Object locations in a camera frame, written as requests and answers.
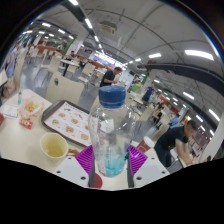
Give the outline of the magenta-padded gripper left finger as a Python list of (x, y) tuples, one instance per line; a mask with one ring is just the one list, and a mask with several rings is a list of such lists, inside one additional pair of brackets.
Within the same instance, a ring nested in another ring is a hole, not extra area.
[(95, 158), (92, 146), (88, 146), (75, 157), (66, 157), (54, 174), (84, 188), (93, 187)]

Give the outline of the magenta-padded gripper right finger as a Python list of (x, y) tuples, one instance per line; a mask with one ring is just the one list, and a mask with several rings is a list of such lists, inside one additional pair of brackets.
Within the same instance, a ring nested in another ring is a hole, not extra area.
[(155, 154), (146, 155), (134, 146), (129, 147), (127, 182), (129, 188), (140, 188), (169, 175)]

